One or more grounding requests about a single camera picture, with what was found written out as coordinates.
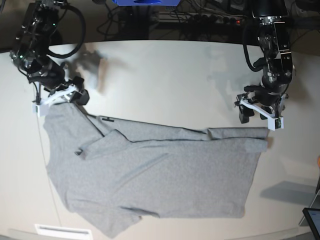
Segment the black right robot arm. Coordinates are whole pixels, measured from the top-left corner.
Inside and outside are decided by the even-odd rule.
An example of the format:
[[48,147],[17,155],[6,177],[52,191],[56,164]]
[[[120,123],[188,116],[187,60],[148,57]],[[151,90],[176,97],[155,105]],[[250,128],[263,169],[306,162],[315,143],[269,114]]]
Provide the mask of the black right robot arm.
[[[80,21],[80,40],[69,53],[58,54],[49,49],[52,37],[61,21],[59,10],[75,13]],[[63,99],[84,106],[90,96],[84,87],[84,79],[66,79],[65,64],[53,59],[66,59],[82,47],[86,35],[86,22],[81,11],[66,0],[36,0],[29,4],[18,31],[10,58],[29,84],[35,88],[33,103],[40,107]]]

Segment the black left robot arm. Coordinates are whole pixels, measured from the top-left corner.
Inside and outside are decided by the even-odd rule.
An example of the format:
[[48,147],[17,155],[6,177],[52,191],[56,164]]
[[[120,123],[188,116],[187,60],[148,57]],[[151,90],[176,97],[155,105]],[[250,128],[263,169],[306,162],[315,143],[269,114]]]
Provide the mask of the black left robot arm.
[[[282,111],[288,99],[288,88],[293,80],[294,65],[285,17],[288,16],[283,0],[252,0],[250,2],[252,18],[242,33],[242,46],[245,61],[252,72],[262,72],[257,85],[244,87],[244,93],[236,97],[234,103],[239,109],[242,124],[259,113],[267,120],[270,130],[284,128]],[[250,61],[247,38],[248,30],[257,28],[257,42],[263,56],[254,63]]]

